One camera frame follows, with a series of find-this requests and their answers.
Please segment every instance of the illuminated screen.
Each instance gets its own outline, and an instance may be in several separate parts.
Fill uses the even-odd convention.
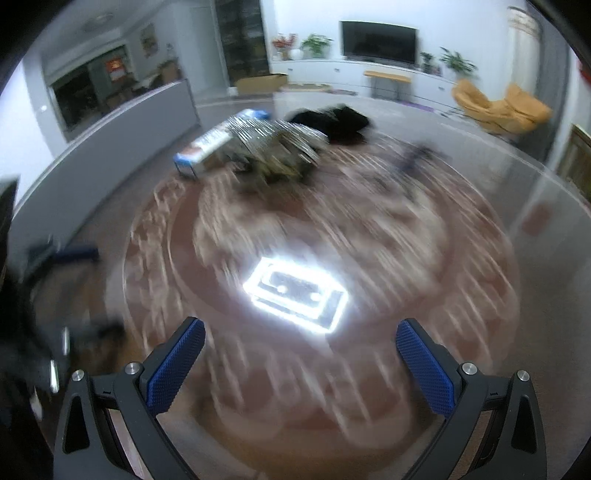
[[[315,333],[335,331],[349,298],[324,270],[266,257],[244,290],[260,309]]]

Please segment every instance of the blue textured gripper pad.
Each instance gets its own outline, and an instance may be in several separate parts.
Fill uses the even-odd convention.
[[[203,345],[205,325],[195,319],[148,382],[146,405],[153,416],[168,411]]]
[[[456,406],[453,383],[406,320],[398,325],[396,347],[421,387],[431,410],[449,418]]]

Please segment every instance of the patterned area rug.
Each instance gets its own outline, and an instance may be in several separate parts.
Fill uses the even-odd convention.
[[[199,182],[172,176],[141,209],[125,257],[129,327],[149,352],[186,316],[207,323],[192,380],[233,441],[395,458],[433,421],[391,341],[406,317],[485,373],[503,360],[519,310],[511,245],[442,159],[401,182],[409,147],[380,134],[331,146],[308,184],[264,194],[242,192],[230,167]],[[329,273],[348,294],[337,328],[318,334],[257,307],[243,284],[262,258]]]

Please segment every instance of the cardboard box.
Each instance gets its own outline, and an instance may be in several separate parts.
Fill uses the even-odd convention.
[[[250,95],[252,93],[273,93],[287,84],[287,75],[273,73],[262,77],[247,77],[236,82],[238,95]]]

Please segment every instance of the ceiling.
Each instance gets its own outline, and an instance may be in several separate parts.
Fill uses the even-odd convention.
[[[74,0],[45,28],[37,45],[43,57],[56,57],[93,37],[121,27],[132,20],[134,15],[141,15],[146,7],[153,8],[162,2],[163,0]],[[110,21],[92,32],[83,30],[86,22],[107,12],[113,13]]]

